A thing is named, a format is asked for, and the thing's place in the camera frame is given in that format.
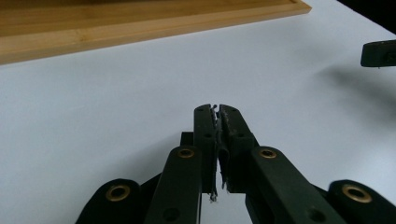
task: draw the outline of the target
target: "black object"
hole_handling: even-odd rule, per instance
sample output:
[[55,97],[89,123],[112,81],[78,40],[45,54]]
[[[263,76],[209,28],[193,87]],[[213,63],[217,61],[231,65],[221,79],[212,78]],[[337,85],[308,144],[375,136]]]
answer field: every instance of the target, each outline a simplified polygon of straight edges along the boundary
[[159,174],[139,186],[116,179],[86,204],[77,224],[200,222],[201,194],[216,200],[216,163],[223,185],[245,193],[259,223],[396,223],[396,207],[363,184],[341,180],[329,191],[311,185],[279,150],[260,147],[239,110],[227,105],[194,110],[194,132],[182,133]]
[[396,34],[394,0],[338,0],[369,20]]
[[361,66],[396,66],[396,40],[378,41],[363,45]]

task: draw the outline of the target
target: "wooden tray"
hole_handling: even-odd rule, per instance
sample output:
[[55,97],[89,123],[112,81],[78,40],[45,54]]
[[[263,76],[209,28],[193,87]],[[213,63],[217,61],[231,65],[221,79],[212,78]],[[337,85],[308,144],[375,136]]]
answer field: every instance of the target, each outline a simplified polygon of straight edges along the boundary
[[299,0],[0,0],[0,64],[309,12]]

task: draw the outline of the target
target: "white tabletop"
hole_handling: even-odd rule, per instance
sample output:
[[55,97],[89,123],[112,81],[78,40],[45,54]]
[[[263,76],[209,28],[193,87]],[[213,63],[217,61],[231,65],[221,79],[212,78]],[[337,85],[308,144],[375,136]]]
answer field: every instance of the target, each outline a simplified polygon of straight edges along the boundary
[[[395,35],[336,1],[309,14],[0,66],[0,223],[74,223],[107,181],[158,174],[203,104],[238,108],[313,184],[359,181],[396,203]],[[243,195],[202,223],[251,223]]]

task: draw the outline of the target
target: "wooden board edge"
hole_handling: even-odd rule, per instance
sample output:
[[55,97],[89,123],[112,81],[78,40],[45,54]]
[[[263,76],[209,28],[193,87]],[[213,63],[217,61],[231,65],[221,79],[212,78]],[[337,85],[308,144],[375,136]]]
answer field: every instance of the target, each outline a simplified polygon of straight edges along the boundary
[[238,24],[266,21],[308,13],[304,2],[244,9],[213,15],[195,15],[161,21],[142,21],[32,35],[0,37],[0,64],[101,49],[154,38],[200,32]]

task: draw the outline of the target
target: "small metal pin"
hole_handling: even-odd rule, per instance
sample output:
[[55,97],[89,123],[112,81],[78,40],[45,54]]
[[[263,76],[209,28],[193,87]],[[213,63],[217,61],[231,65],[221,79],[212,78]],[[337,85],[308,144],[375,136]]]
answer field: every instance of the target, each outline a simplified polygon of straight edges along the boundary
[[131,193],[131,189],[126,185],[115,185],[111,186],[111,188],[106,193],[106,198],[111,202],[119,202]]
[[358,203],[370,203],[373,198],[364,189],[354,185],[344,185],[343,193]]
[[192,151],[191,149],[188,149],[188,148],[183,148],[177,153],[177,155],[180,158],[188,159],[188,158],[191,158],[194,156],[194,151]]
[[266,149],[260,150],[260,156],[262,156],[266,159],[273,159],[276,157],[276,152],[274,152],[271,149],[266,148]]

